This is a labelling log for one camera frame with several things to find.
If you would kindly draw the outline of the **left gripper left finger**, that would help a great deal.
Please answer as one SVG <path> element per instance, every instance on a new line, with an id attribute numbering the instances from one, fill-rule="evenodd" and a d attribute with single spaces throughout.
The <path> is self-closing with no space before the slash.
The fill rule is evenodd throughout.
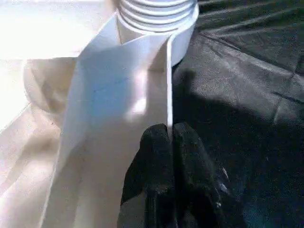
<path id="1" fill-rule="evenodd" d="M 167 127 L 156 124 L 142 134 L 124 178 L 122 228 L 175 228 L 176 192 L 173 153 Z"/>

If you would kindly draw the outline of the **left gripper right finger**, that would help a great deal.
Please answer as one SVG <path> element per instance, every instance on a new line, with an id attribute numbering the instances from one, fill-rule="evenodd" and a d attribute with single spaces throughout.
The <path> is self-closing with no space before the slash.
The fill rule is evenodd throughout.
<path id="1" fill-rule="evenodd" d="M 173 160 L 179 226 L 183 228 L 241 228 L 242 206 L 197 132 L 187 123 L 173 127 Z"/>

